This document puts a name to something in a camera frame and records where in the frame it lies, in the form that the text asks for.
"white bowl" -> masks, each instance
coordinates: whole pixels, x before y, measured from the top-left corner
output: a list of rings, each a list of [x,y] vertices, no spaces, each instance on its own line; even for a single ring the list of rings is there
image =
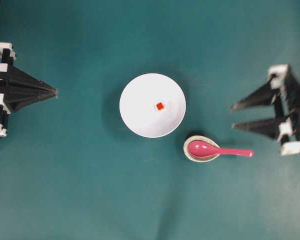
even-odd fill
[[[186,98],[171,78],[147,73],[137,76],[124,88],[120,114],[125,125],[146,138],[159,138],[173,132],[186,113]]]

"pink spoon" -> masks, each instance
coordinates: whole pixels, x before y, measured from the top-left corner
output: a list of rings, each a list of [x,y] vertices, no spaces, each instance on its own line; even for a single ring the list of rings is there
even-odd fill
[[[230,149],[212,146],[204,141],[192,141],[188,145],[188,152],[197,158],[203,158],[215,154],[238,155],[242,157],[253,157],[254,151],[247,149]]]

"green table surface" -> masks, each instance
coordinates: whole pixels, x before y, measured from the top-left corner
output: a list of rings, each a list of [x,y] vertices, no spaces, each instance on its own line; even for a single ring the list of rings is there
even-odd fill
[[[15,66],[58,88],[0,140],[0,240],[300,240],[300,155],[231,129],[268,67],[300,80],[300,0],[2,0]],[[161,73],[183,89],[181,125],[157,139],[119,113],[125,85]],[[252,148],[204,164],[187,136]]]

